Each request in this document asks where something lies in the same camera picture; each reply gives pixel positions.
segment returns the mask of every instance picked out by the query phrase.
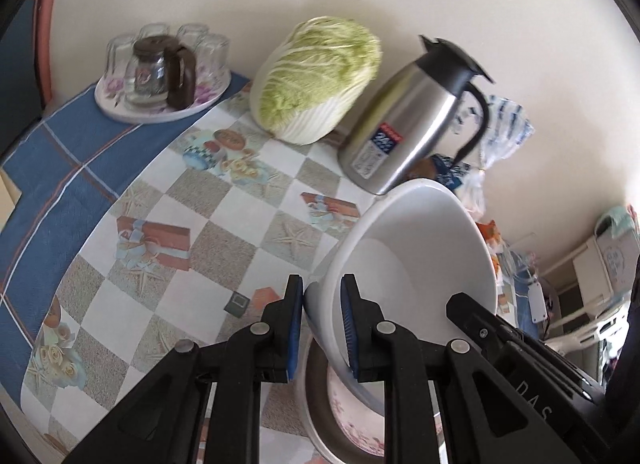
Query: glass teapot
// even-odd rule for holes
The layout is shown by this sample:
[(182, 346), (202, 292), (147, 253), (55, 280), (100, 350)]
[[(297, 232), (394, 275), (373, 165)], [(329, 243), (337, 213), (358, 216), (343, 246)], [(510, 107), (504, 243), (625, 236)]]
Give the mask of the glass teapot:
[(184, 110), (193, 104), (195, 89), (195, 56), (175, 37), (148, 36), (134, 43), (124, 78), (129, 104)]

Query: black thermos handle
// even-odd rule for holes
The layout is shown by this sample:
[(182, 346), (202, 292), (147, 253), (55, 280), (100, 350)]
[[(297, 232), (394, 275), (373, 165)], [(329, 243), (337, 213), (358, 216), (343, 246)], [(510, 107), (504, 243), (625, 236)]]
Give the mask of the black thermos handle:
[(475, 85), (471, 84), (471, 82), (468, 82), (465, 85), (465, 92), (469, 92), (469, 94), (473, 95), (480, 103), (480, 108), (482, 109), (482, 121), (480, 122), (480, 127), (478, 128), (478, 131), (476, 131), (476, 134), (471, 137), (469, 142), (460, 148), (458, 153), (456, 153), (453, 163), (451, 164), (452, 168), (471, 153), (473, 148), (475, 148), (480, 142), (480, 139), (482, 139), (486, 129), (489, 127), (489, 105), (486, 103), (486, 99), (484, 98), (484, 95), (482, 95), (482, 92), (478, 90)]

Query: thermos lid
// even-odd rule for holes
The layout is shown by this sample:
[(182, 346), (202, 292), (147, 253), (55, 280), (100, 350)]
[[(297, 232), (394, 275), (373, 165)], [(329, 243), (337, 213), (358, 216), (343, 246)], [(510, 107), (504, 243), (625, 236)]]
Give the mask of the thermos lid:
[(415, 60), (415, 64), (447, 92), (459, 97), (474, 76), (484, 76), (494, 82), (475, 59), (451, 41), (431, 41), (425, 36), (420, 39), (427, 53)]
[(133, 53), (140, 59), (159, 60), (165, 49), (179, 46), (180, 42), (172, 36), (149, 36), (133, 43)]

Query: brown teapot handle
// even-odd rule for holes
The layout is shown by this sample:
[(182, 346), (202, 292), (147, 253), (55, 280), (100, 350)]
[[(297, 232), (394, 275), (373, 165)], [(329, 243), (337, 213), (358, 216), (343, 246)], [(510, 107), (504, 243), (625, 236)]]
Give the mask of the brown teapot handle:
[(164, 50), (168, 94), (166, 103), (175, 110), (189, 108), (196, 93), (196, 58), (185, 46)]

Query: floral tray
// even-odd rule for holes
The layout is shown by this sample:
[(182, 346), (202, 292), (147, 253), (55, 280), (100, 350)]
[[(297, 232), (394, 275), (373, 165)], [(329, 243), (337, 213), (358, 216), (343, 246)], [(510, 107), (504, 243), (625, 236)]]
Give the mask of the floral tray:
[(122, 78), (100, 78), (95, 86), (94, 95), (100, 109), (116, 121), (129, 124), (168, 123), (205, 110), (220, 98), (230, 82), (231, 72), (228, 69), (213, 81), (199, 82), (196, 85), (194, 103), (184, 110), (173, 110), (164, 105), (153, 110), (140, 111), (125, 100)]

